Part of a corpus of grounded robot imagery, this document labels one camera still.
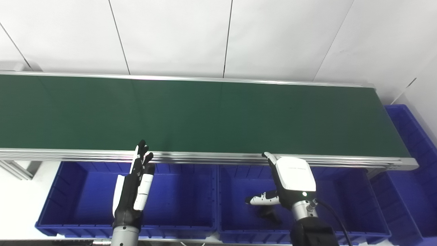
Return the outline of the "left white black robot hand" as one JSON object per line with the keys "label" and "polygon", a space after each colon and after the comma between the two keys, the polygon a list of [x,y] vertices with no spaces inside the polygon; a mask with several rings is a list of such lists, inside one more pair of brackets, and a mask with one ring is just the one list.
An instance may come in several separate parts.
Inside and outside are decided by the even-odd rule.
{"label": "left white black robot hand", "polygon": [[154,154],[149,152],[144,139],[135,148],[130,173],[123,176],[121,193],[114,210],[113,229],[135,227],[141,229],[143,210],[147,203],[155,175],[155,164],[150,163]]}

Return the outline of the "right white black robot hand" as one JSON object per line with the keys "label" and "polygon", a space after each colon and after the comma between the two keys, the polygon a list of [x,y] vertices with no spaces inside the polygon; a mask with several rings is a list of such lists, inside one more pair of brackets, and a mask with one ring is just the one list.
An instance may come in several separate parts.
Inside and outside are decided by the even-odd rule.
{"label": "right white black robot hand", "polygon": [[245,198],[249,205],[276,205],[292,210],[298,203],[317,198],[316,182],[310,165],[304,159],[264,152],[276,189]]}

